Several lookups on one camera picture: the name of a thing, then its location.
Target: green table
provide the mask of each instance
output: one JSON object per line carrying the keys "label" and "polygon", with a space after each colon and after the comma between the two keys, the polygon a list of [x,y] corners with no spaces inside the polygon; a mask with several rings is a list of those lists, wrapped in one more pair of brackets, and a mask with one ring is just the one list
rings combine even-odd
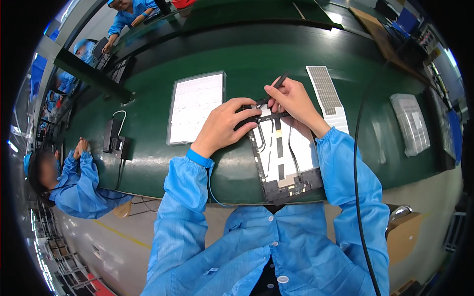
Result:
{"label": "green table", "polygon": [[[119,160],[102,153],[105,123],[117,110],[126,110],[121,135],[133,139],[132,160],[126,161],[120,191],[162,197],[170,159],[184,156],[189,146],[166,145],[166,130],[175,80],[224,70],[226,98],[265,97],[263,86],[285,71],[301,81],[321,112],[306,65],[326,65],[345,108],[349,132],[354,136],[362,94],[384,63],[375,43],[367,38],[332,31],[280,24],[249,24],[221,27],[193,35],[178,36],[136,56],[137,64],[125,87],[136,92],[135,101],[121,107],[116,101],[97,98],[80,109],[64,133],[66,147],[73,149],[80,136],[87,138],[96,160],[100,186],[114,189]],[[387,67],[368,96],[359,133],[364,162],[374,171],[384,189],[397,187],[437,173],[436,155],[427,149],[406,157],[401,131],[389,101],[394,93],[420,95],[424,85],[408,74]],[[432,123],[426,120],[428,133]],[[246,137],[216,152],[211,178],[215,197],[228,204],[264,203],[250,143]],[[296,200],[325,199],[324,190]]]}

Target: blue wrist strap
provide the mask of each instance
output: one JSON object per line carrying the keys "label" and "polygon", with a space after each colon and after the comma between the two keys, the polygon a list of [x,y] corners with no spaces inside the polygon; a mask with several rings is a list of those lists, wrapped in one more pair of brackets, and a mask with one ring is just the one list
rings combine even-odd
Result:
{"label": "blue wrist strap", "polygon": [[191,148],[188,150],[188,153],[186,153],[186,157],[192,160],[193,162],[202,165],[206,169],[210,168],[212,165],[212,159],[210,158],[204,158],[191,150]]}
{"label": "blue wrist strap", "polygon": [[208,185],[209,185],[209,193],[212,196],[212,198],[221,206],[226,206],[220,203],[215,197],[214,194],[212,194],[212,190],[210,188],[210,176],[212,175],[212,169],[214,168],[214,162],[210,158],[204,158],[194,152],[191,148],[189,148],[188,152],[186,153],[186,157],[192,160],[193,162],[205,167],[206,169],[209,169],[209,177],[208,177]]}

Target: white label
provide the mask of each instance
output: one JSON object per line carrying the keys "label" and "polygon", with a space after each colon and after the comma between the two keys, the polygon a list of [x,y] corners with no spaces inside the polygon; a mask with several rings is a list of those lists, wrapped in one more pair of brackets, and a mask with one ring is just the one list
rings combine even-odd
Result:
{"label": "white label", "polygon": [[419,118],[418,112],[413,112],[411,116],[413,116],[416,128],[421,128],[421,120]]}

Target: yellow tape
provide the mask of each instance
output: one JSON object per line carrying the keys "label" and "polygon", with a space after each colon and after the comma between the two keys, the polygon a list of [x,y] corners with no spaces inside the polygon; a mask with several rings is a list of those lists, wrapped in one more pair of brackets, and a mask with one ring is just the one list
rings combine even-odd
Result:
{"label": "yellow tape", "polygon": [[142,246],[142,247],[151,249],[151,246],[147,245],[146,243],[143,243],[143,242],[141,242],[141,241],[139,241],[139,240],[137,240],[137,239],[135,239],[135,238],[133,238],[133,237],[131,237],[131,236],[125,235],[125,234],[123,234],[123,233],[120,233],[120,232],[118,232],[117,230],[115,230],[115,229],[113,229],[113,228],[111,228],[111,227],[108,227],[108,226],[102,224],[101,222],[99,222],[99,221],[97,221],[97,220],[94,220],[94,222],[97,223],[97,224],[99,224],[100,226],[104,227],[105,229],[107,229],[107,230],[109,230],[109,231],[112,231],[112,232],[115,233],[115,234],[118,234],[119,236],[123,237],[124,239],[127,239],[127,240],[129,240],[129,241],[131,241],[131,242],[134,242],[134,243],[136,243],[136,244],[138,244],[138,245],[140,245],[140,246]]}

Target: left hand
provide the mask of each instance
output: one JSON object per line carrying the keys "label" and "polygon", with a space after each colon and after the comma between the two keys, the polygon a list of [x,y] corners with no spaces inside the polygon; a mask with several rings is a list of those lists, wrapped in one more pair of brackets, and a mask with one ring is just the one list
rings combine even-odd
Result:
{"label": "left hand", "polygon": [[236,113],[242,105],[256,105],[256,103],[249,98],[233,98],[215,108],[209,114],[196,141],[191,144],[191,149],[200,156],[209,158],[215,151],[237,142],[251,129],[257,127],[256,122],[247,122],[234,131],[234,127],[242,120],[262,113],[257,108]]}
{"label": "left hand", "polygon": [[145,19],[145,16],[143,14],[139,15],[136,19],[133,20],[132,27],[135,27],[139,23],[143,22],[144,19]]}

